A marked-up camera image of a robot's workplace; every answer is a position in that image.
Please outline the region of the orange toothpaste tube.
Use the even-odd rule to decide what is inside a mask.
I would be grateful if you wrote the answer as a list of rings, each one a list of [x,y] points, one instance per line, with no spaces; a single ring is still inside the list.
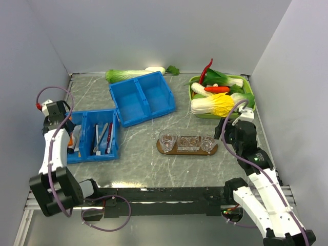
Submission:
[[[67,145],[67,152],[68,152],[69,154],[74,153],[74,148],[75,148],[75,146],[74,146],[73,138],[70,137],[69,142],[68,142],[68,145]]]

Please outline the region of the clear plastic tray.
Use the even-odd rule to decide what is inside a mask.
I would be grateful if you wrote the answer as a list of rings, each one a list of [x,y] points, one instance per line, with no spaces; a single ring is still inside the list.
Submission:
[[[197,152],[200,149],[199,133],[193,129],[179,129],[176,144],[177,152]]]

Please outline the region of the clear faceted plastic cup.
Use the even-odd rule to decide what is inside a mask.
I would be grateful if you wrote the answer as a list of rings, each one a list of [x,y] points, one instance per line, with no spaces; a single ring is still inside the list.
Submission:
[[[163,130],[160,132],[158,140],[164,152],[172,151],[177,140],[177,131],[170,129]]]

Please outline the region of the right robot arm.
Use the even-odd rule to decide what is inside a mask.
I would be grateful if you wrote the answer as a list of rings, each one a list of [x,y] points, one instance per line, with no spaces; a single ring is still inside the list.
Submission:
[[[305,229],[287,201],[268,154],[258,147],[255,125],[242,120],[234,124],[222,118],[214,138],[221,139],[237,158],[261,197],[258,200],[242,178],[225,183],[225,201],[242,206],[261,232],[263,244],[312,245],[316,236],[312,230]]]

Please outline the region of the red toothbrush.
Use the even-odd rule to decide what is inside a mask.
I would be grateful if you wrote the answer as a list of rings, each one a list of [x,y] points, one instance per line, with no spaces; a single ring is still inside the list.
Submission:
[[[109,149],[109,146],[110,146],[110,139],[111,139],[111,135],[112,135],[112,125],[113,125],[113,122],[111,122],[109,124],[108,136],[107,136],[107,145],[106,145],[106,148],[105,148],[105,154],[108,154],[108,149]]]

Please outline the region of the wooden oval tray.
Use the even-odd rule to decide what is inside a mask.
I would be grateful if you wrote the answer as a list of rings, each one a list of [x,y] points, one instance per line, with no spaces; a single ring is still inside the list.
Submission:
[[[214,146],[214,148],[210,152],[206,152],[206,151],[204,151],[202,149],[199,149],[196,152],[186,152],[186,151],[184,151],[184,152],[178,152],[177,151],[177,144],[175,143],[174,144],[174,147],[173,147],[173,149],[171,151],[165,152],[162,149],[159,140],[157,140],[156,147],[157,147],[157,150],[161,154],[166,154],[166,155],[199,155],[199,156],[211,156],[211,155],[214,155],[217,152],[217,150],[218,150],[218,144],[216,144]]]

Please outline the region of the white toothbrush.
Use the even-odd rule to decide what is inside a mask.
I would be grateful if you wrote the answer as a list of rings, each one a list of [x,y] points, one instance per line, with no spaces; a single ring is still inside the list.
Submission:
[[[98,124],[96,124],[95,130],[96,130],[96,146],[94,148],[94,152],[98,156],[101,154],[101,152],[99,150],[99,125]]]

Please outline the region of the yellow napa cabbage toy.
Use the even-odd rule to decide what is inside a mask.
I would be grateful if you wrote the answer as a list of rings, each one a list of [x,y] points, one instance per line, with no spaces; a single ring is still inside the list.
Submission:
[[[191,100],[191,111],[195,115],[210,113],[226,117],[233,106],[233,99],[224,93]]]

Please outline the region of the green white cabbage toy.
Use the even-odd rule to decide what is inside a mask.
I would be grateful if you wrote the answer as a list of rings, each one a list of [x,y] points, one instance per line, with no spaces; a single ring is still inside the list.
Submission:
[[[252,93],[233,93],[230,97],[232,98],[234,105],[242,100],[248,100],[249,103],[247,107],[252,109],[255,107],[255,97]]]

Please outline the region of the blue bin with toiletries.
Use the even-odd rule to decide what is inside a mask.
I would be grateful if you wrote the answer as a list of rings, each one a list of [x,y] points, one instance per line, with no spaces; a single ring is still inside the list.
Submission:
[[[95,162],[95,161],[109,161],[119,158],[119,131],[120,124],[118,122],[115,109],[104,110],[89,110],[89,111],[75,111],[71,115],[71,120],[76,125],[81,125],[79,150],[67,155],[67,163],[80,163],[80,162]],[[109,125],[106,132],[99,144],[101,151],[100,155],[95,155],[93,149],[96,145],[96,124],[99,124],[99,132],[103,130],[105,123],[112,125],[112,135],[110,139],[110,146],[108,154],[105,154],[107,145],[107,136]]]

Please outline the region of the green vegetable basket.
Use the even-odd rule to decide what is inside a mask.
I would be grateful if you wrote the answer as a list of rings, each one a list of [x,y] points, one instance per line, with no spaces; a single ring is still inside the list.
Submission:
[[[228,74],[228,77],[242,79],[243,80],[243,87],[242,87],[242,89],[243,89],[244,93],[251,93],[252,95],[254,95],[254,93],[252,91],[252,88],[250,86],[250,83],[249,83],[249,81],[246,78],[244,78],[242,76],[239,76],[239,75],[230,75],[230,74]],[[199,75],[193,76],[192,78],[190,78],[189,82],[190,83],[198,82],[199,81],[199,78],[200,78]],[[188,91],[189,91],[189,99],[191,101],[196,94],[191,89],[191,85],[188,85]],[[204,119],[220,119],[219,116],[213,115],[213,114],[210,114],[210,113],[207,113],[207,114],[196,114],[196,117],[198,117],[198,118],[204,118]],[[230,116],[230,118],[233,118],[233,119],[235,119],[237,117],[238,117],[238,113],[237,112],[233,112],[231,114],[231,116]]]

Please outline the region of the white corn toy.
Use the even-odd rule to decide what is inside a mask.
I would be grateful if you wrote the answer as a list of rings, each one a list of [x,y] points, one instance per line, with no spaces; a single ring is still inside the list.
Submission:
[[[192,83],[191,84],[191,90],[196,93],[196,94],[199,94],[199,95],[202,95],[202,96],[205,96],[205,97],[209,97],[209,96],[212,96],[213,93],[211,92],[207,92],[205,90],[205,87],[203,87],[201,84],[199,83]]]

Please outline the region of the green napa cabbage toy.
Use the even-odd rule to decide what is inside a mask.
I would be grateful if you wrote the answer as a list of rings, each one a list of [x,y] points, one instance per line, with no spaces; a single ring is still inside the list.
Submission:
[[[113,83],[133,79],[133,78],[143,76],[146,74],[150,74],[150,73],[152,73],[152,71],[110,69],[105,73],[105,79],[108,83],[113,84]]]

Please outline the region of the blue bin with cups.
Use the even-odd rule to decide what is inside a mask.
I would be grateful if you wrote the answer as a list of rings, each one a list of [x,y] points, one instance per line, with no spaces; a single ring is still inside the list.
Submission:
[[[109,91],[124,128],[176,110],[175,97],[160,72],[110,84]]]

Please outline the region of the white radish toy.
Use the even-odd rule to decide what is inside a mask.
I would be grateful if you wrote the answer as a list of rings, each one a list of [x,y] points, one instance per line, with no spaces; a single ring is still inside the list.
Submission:
[[[146,71],[150,72],[157,72],[159,71],[161,74],[165,74],[166,69],[164,67],[147,67],[145,68]]]

